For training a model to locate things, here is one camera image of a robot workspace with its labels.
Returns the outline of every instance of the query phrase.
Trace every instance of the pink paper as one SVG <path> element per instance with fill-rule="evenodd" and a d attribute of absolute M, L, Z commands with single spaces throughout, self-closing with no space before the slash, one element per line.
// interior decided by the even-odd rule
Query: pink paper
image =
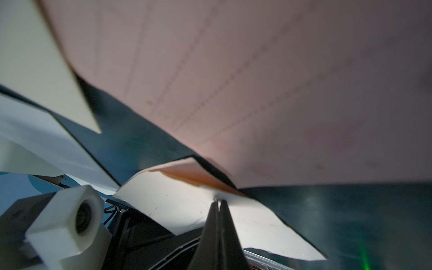
<path fill-rule="evenodd" d="M 42 3 L 80 76 L 238 188 L 432 176 L 427 2 Z"/>

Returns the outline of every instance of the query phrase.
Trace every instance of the blue surface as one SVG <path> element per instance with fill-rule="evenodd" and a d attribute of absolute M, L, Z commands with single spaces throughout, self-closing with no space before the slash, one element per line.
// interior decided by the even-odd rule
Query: blue surface
<path fill-rule="evenodd" d="M 48 183 L 47 181 L 39 179 L 33 175 L 28 175 L 28 178 L 33 187 L 42 194 L 53 193 L 62 190 L 61 187 Z"/>
<path fill-rule="evenodd" d="M 0 174 L 0 215 L 2 215 L 16 200 L 37 196 L 36 190 L 27 175 L 17 173 Z"/>
<path fill-rule="evenodd" d="M 79 187 L 80 184 L 78 184 L 75 180 L 73 180 L 72 178 L 70 178 L 67 175 L 63 175 L 63 180 L 61 181 L 62 184 L 68 186 L 68 187 Z"/>

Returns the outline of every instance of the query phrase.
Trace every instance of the white paper sheet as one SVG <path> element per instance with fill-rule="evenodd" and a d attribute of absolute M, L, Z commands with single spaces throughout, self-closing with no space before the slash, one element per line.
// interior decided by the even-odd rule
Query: white paper sheet
<path fill-rule="evenodd" d="M 0 84 L 101 133 L 36 1 L 0 1 L 0 63 Z"/>
<path fill-rule="evenodd" d="M 0 136 L 112 195 L 118 185 L 47 112 L 0 94 Z"/>
<path fill-rule="evenodd" d="M 66 175 L 69 176 L 70 178 L 72 178 L 73 180 L 75 180 L 75 182 L 77 182 L 78 184 L 80 184 L 82 186 L 90 185 L 90 186 L 92 186 L 93 189 L 95 189 L 95 190 L 97 190 L 97 191 L 99 191 L 99 192 L 101 192 L 103 194 L 113 195 L 113 190 L 112 189 L 106 189 L 106 188 L 100 187 L 100 186 L 98 186 L 96 184 L 89 183 L 87 181 L 84 181 L 84 180 L 82 180 L 82 179 L 80 179 L 80 178 L 78 178 L 76 176 L 70 175 L 70 174 L 66 174 Z"/>
<path fill-rule="evenodd" d="M 64 172 L 41 157 L 0 136 L 0 172 L 59 176 Z"/>
<path fill-rule="evenodd" d="M 169 164 L 184 162 L 180 160 Z M 155 168 L 150 170 L 133 176 L 114 197 L 128 202 L 173 234 L 203 227 L 210 205 L 216 198 L 227 200 L 243 248 L 262 249 L 301 260 L 325 260 L 318 250 L 260 202 L 197 182 L 188 184 L 175 180 L 154 171 Z"/>

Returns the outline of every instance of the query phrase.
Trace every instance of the dark teal surface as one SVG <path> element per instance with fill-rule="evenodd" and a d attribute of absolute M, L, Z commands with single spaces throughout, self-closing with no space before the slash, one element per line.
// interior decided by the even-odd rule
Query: dark teal surface
<path fill-rule="evenodd" d="M 109 94 L 81 79 L 79 82 L 102 134 L 53 115 L 120 185 L 143 169 L 193 156 L 206 170 L 234 187 L 222 172 L 166 132 Z"/>
<path fill-rule="evenodd" d="M 268 206 L 328 256 L 328 261 L 307 262 L 257 251 L 296 270 L 432 269 L 430 184 L 242 191 Z"/>

